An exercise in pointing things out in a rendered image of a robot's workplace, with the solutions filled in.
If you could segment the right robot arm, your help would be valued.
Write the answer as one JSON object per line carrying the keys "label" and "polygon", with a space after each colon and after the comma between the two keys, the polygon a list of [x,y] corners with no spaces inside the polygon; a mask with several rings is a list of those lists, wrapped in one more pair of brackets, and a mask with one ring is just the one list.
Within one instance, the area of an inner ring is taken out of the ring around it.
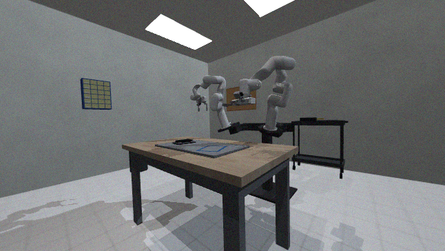
{"label": "right robot arm", "polygon": [[204,76],[203,82],[196,84],[193,87],[192,91],[194,94],[190,96],[190,99],[193,101],[198,101],[197,106],[200,106],[202,97],[198,89],[199,87],[207,89],[211,84],[219,84],[219,86],[217,89],[217,93],[214,93],[211,97],[210,108],[212,111],[217,111],[217,115],[222,126],[221,129],[228,128],[229,126],[231,126],[231,122],[228,122],[224,107],[222,106],[222,103],[219,102],[223,100],[225,94],[226,81],[223,77],[207,75]]}

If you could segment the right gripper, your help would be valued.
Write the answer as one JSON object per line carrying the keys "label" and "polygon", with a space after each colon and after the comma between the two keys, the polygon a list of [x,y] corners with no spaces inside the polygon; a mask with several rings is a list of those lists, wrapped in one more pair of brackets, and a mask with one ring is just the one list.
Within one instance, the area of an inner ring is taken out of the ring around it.
{"label": "right gripper", "polygon": [[[201,103],[205,103],[207,101],[207,97],[202,97]],[[207,105],[207,103],[205,103]],[[198,106],[198,111],[200,112],[200,108]]]}

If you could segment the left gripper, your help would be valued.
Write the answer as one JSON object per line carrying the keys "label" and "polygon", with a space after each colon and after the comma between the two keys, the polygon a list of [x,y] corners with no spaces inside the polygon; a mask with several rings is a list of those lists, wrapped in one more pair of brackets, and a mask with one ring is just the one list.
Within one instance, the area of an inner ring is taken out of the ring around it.
{"label": "left gripper", "polygon": [[235,99],[230,101],[230,104],[222,103],[222,106],[228,107],[228,106],[244,106],[244,105],[251,105],[256,104],[256,99],[252,97],[248,97],[245,99]]}

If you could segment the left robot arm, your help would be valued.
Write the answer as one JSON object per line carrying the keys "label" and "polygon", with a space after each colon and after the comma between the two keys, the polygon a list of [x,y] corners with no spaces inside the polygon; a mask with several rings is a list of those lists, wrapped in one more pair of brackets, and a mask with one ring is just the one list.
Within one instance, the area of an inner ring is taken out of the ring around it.
{"label": "left robot arm", "polygon": [[261,88],[264,79],[276,69],[276,80],[273,85],[273,91],[278,94],[270,94],[267,98],[267,116],[263,128],[268,131],[276,131],[276,122],[278,117],[278,107],[284,108],[289,102],[293,86],[291,83],[285,82],[287,74],[285,70],[292,70],[296,66],[293,58],[278,56],[271,57],[266,64],[255,73],[250,79],[240,80],[240,91],[234,92],[236,99],[245,99],[251,97],[250,92]]}

